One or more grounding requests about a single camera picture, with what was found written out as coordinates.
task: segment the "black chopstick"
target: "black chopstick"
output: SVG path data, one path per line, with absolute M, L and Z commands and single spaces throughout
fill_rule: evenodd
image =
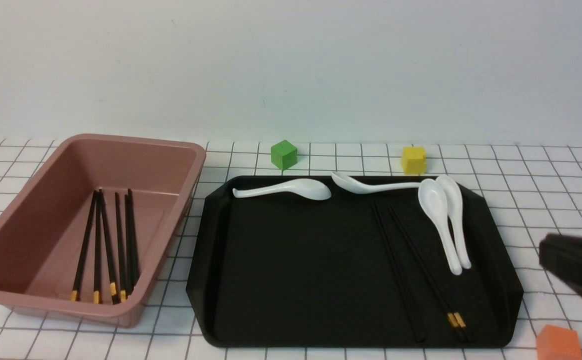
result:
M 133 293 L 135 279 L 133 278 L 135 272 L 133 271 L 133 234 L 131 233 L 131 204 L 129 203 L 129 195 L 124 195 L 124 223 L 126 225 L 126 274 L 128 276 L 128 284 L 126 286 L 126 296 Z
M 99 190 L 99 203 L 102 214 L 102 225 L 104 228 L 104 249 L 106 251 L 106 266 L 108 266 L 108 286 L 111 291 L 111 301 L 113 304 L 120 303 L 120 296 L 117 293 L 117 275 L 115 275 L 115 260 L 113 259 L 113 244 L 111 244 L 111 230 L 108 228 L 108 218 L 106 216 L 106 202 L 104 193 Z
M 96 195 L 97 204 L 95 210 L 95 255 L 93 264 L 93 304 L 102 303 L 102 259 L 101 259 L 101 232 L 99 196 Z
M 135 207 L 133 204 L 133 192 L 131 189 L 128 189 L 129 195 L 129 221 L 131 222 L 131 234 L 133 235 L 133 286 L 137 284 L 138 279 L 140 278 L 140 259 L 138 257 L 137 251 L 137 232 L 135 228 Z
M 87 225 L 84 230 L 84 239 L 82 239 L 82 249 L 80 250 L 80 258 L 78 259 L 78 268 L 75 271 L 75 280 L 73 281 L 73 291 L 71 292 L 71 301 L 80 301 L 82 277 L 84 276 L 84 265 L 87 262 L 90 233 L 91 229 L 93 228 L 93 212 L 95 212 L 96 204 L 97 204 L 97 192 L 93 191 L 93 195 L 91 196 L 91 204 L 89 207 L 89 216 L 87 217 Z
M 422 324 L 422 319 L 417 310 L 415 300 L 413 299 L 412 292 L 407 291 L 407 283 L 398 269 L 398 264 L 395 260 L 395 255 L 393 253 L 393 247 L 389 241 L 389 235 L 386 232 L 386 227 L 382 221 L 382 216 L 380 215 L 380 210 L 375 202 L 371 203 L 373 208 L 373 215 L 375 215 L 375 221 L 380 228 L 380 233 L 382 233 L 382 240 L 384 241 L 384 248 L 387 256 L 389 257 L 389 263 L 391 264 L 391 270 L 393 271 L 393 277 L 395 280 L 395 285 L 398 287 L 400 292 L 400 297 L 402 303 L 404 304 L 405 312 L 407 314 L 407 319 L 409 320 L 409 325 L 411 332 L 413 333 L 413 338 L 416 342 L 423 342 L 426 339 L 426 333 L 424 326 Z
M 120 194 L 115 193 L 115 228 L 117 230 L 117 267 L 120 272 L 120 301 L 126 301 L 126 265 L 124 261 L 124 237 L 120 215 Z
M 409 246 L 409 249 L 413 257 L 416 259 L 419 268 L 425 275 L 428 284 L 435 293 L 435 296 L 437 297 L 437 300 L 440 303 L 442 310 L 446 313 L 447 320 L 449 324 L 451 324 L 451 327 L 453 328 L 453 331 L 455 331 L 455 334 L 457 335 L 458 339 L 461 342 L 472 342 L 473 338 L 471 337 L 468 329 L 466 328 L 466 323 L 464 322 L 464 319 L 462 319 L 462 315 L 460 315 L 458 311 L 453 311 L 453 309 L 451 308 L 451 305 L 444 297 L 441 288 L 439 287 L 439 285 L 437 285 L 437 282 L 435 281 L 433 274 L 430 272 L 430 269 L 428 269 L 428 267 L 426 266 L 421 253 L 415 247 L 415 244 L 413 243 L 413 240 L 410 238 L 409 233 L 407 233 L 407 231 L 404 228 L 404 225 L 400 221 L 400 217 L 398 217 L 398 214 L 395 212 L 395 209 L 391 205 L 389 205 L 389 212 L 391 213 L 391 218 L 393 219 L 393 222 L 397 226 L 404 240 L 407 242 L 407 245 Z

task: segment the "black tray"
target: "black tray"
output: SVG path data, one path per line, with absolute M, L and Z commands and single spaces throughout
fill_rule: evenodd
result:
M 455 276 L 416 189 L 352 194 L 329 177 L 326 201 L 292 193 L 234 198 L 293 177 L 236 177 L 207 196 L 186 292 L 206 340 L 220 347 L 503 347 L 524 290 L 484 198 L 462 187 L 473 268 Z M 363 177 L 368 184 L 425 177 Z M 426 341 L 416 342 L 373 217 L 391 204 L 473 342 L 459 342 L 407 244 L 385 221 Z

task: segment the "white ceramic spoon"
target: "white ceramic spoon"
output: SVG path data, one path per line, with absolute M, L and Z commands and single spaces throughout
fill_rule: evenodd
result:
M 470 269 L 471 260 L 469 260 L 469 253 L 466 251 L 464 223 L 462 221 L 462 213 L 464 211 L 462 191 L 457 185 L 457 182 L 448 175 L 438 176 L 435 182 L 444 189 L 444 193 L 446 194 L 449 218 L 451 218 L 451 224 L 453 225 L 453 237 L 455 238 L 457 257 L 460 259 L 460 264 L 462 264 L 464 269 Z
M 311 200 L 326 200 L 330 198 L 330 190 L 323 183 L 313 180 L 312 178 L 295 178 L 258 189 L 238 190 L 233 189 L 233 196 L 236 198 L 252 198 L 253 196 L 262 196 L 281 192 L 291 192 Z
M 462 265 L 457 258 L 455 247 L 453 246 L 453 239 L 451 238 L 451 231 L 448 225 L 448 204 L 446 203 L 446 194 L 435 180 L 426 178 L 423 180 L 417 191 L 419 204 L 424 210 L 426 216 L 435 224 L 437 232 L 442 239 L 442 246 L 446 261 L 449 264 L 449 269 L 455 275 L 462 273 Z
M 331 173 L 331 178 L 333 182 L 342 189 L 348 192 L 352 192 L 353 194 L 360 195 L 396 191 L 399 189 L 417 189 L 419 187 L 419 182 L 397 182 L 394 184 L 367 185 L 355 180 L 348 175 L 338 173 L 336 171 Z

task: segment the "spoon handle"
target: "spoon handle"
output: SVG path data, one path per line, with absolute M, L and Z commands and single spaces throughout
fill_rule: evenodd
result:
M 448 224 L 436 223 L 435 227 L 440 234 L 440 239 L 442 239 L 442 247 L 444 248 L 449 269 L 451 269 L 453 274 L 460 275 L 462 273 L 462 265 L 460 265 L 460 260 L 457 258 L 457 252 L 455 252 L 455 246 L 453 246 L 453 239 L 451 238 L 451 231 L 449 230 Z
M 251 189 L 251 190 L 233 189 L 233 196 L 235 196 L 236 198 L 252 198 L 254 196 L 262 196 L 262 195 L 275 194 L 275 193 L 281 193 L 281 192 L 287 192 L 287 191 L 289 191 L 288 186 L 280 186 L 280 184 L 277 184 L 277 185 L 259 187 L 258 189 Z
M 400 189 L 417 189 L 419 182 L 398 182 L 396 184 L 371 185 L 373 192 L 398 191 Z
M 469 259 L 469 253 L 466 251 L 466 240 L 464 238 L 464 226 L 462 224 L 462 219 L 451 219 L 453 224 L 453 235 L 455 235 L 455 249 L 457 251 L 457 256 L 460 260 L 460 264 L 464 269 L 471 268 L 471 260 Z

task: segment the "white grid tablecloth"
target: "white grid tablecloth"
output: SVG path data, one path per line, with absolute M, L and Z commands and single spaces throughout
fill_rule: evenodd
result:
M 0 138 L 0 213 L 61 141 Z M 301 143 L 299 162 L 280 171 L 272 143 L 202 143 L 207 153 L 190 214 L 136 328 L 21 316 L 0 306 L 0 358 L 188 360 L 535 360 L 535 337 L 546 324 L 577 330 L 582 299 L 538 264 L 538 242 L 551 231 L 582 236 L 582 146 L 421 145 L 428 173 L 449 174 L 483 195 L 524 286 L 509 346 L 494 350 L 224 349 L 204 341 L 185 293 L 204 198 L 239 175 L 399 176 L 411 144 Z

